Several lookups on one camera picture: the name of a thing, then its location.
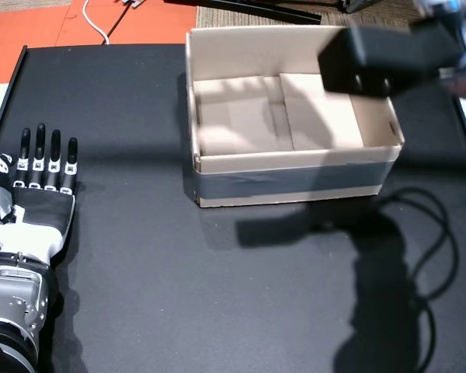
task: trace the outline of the white cable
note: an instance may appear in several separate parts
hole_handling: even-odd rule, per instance
[[[107,36],[107,34],[104,33],[104,32],[102,31],[102,29],[100,29],[100,27],[98,27],[95,23],[93,23],[92,20],[91,20],[91,19],[88,17],[88,15],[86,14],[86,6],[88,5],[88,2],[89,2],[89,1],[90,1],[90,0],[86,0],[86,1],[85,1],[85,4],[83,5],[83,16],[85,17],[86,22],[88,22],[89,25],[90,25],[91,27],[93,27],[95,30],[97,30],[97,32],[98,32],[100,35],[102,35],[103,38],[106,40],[106,44],[109,45],[110,42],[109,42],[109,37]]]

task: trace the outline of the robotic hand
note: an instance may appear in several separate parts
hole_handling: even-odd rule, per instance
[[[415,0],[422,19],[410,32],[353,26],[319,54],[325,89],[394,96],[438,80],[466,98],[466,0]]]
[[[30,129],[23,131],[13,183],[12,157],[0,155],[0,372],[37,371],[39,332],[58,293],[50,259],[75,208],[78,142],[69,140],[61,178],[61,133],[52,133],[45,171],[45,132],[40,124],[29,169]]]

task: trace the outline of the orange floor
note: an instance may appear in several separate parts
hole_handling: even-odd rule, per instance
[[[53,47],[100,44],[103,38],[83,18],[85,0],[70,6],[0,12],[0,83],[8,82],[23,45]],[[108,32],[124,10],[121,2],[90,0],[90,19]],[[191,6],[146,0],[129,9],[110,37],[112,44],[180,44],[195,25],[196,10]]]

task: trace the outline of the black table surface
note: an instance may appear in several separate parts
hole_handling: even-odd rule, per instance
[[[438,88],[395,100],[406,143],[378,198],[204,210],[183,45],[23,64],[0,152],[39,122],[80,144],[43,371],[466,372],[466,142]]]

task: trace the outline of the open cardboard box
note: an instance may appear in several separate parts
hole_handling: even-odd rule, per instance
[[[186,75],[201,207],[377,194],[404,144],[389,99],[326,92],[334,26],[193,30]]]

